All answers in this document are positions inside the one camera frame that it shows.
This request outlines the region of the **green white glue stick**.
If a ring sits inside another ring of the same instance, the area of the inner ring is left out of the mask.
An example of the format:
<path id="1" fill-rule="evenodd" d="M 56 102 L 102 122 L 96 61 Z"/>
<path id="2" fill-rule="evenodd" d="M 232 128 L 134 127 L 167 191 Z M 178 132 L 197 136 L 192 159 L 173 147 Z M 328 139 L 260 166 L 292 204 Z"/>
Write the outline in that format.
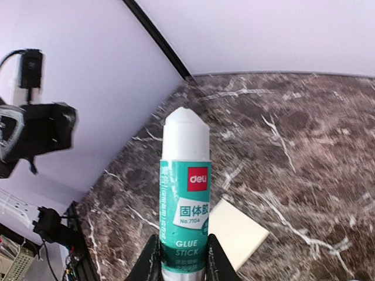
<path id="1" fill-rule="evenodd" d="M 159 239 L 163 280 L 204 280 L 210 214 L 209 126 L 180 107 L 165 119 Z"/>

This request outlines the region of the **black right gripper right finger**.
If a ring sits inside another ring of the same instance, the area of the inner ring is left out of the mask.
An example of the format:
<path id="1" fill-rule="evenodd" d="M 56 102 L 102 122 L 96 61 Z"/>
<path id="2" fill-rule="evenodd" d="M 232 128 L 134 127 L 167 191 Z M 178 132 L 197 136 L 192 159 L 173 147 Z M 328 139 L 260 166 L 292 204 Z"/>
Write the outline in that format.
<path id="1" fill-rule="evenodd" d="M 240 281 L 215 234 L 208 236 L 206 280 Z"/>

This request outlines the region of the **cream paper envelope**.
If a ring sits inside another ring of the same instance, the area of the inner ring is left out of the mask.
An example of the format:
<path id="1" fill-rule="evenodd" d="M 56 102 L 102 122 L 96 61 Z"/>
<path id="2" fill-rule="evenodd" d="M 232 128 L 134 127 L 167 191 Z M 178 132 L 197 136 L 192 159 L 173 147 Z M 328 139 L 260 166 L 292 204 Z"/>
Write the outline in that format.
<path id="1" fill-rule="evenodd" d="M 209 234 L 217 237 L 234 270 L 245 264 L 269 233 L 224 199 L 210 212 Z"/>

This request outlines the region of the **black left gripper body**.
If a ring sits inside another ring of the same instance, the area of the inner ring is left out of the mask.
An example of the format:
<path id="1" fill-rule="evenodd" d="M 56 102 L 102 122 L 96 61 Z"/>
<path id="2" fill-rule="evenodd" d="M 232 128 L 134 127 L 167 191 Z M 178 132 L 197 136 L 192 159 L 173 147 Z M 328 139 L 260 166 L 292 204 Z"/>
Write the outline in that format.
<path id="1" fill-rule="evenodd" d="M 75 108 L 63 102 L 23 105 L 24 126 L 17 142 L 18 157 L 29 162 L 37 174 L 35 157 L 72 147 L 77 121 Z"/>

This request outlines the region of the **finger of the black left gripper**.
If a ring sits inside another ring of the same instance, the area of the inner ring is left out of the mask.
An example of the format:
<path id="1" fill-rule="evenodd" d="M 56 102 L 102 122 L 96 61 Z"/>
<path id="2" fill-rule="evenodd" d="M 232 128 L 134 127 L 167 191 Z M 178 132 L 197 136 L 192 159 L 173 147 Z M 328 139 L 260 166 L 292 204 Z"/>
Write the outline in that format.
<path id="1" fill-rule="evenodd" d="M 25 128 L 24 106 L 1 105 L 1 178 L 7 179 L 23 155 L 21 134 Z"/>

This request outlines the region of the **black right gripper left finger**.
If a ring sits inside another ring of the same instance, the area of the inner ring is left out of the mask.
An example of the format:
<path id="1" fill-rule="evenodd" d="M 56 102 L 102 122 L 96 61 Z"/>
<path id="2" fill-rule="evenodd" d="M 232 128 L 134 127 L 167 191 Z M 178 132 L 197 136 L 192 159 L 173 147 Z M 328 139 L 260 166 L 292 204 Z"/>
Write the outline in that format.
<path id="1" fill-rule="evenodd" d="M 157 234 L 148 239 L 135 265 L 128 275 L 128 281 L 160 281 L 161 255 L 160 240 Z"/>

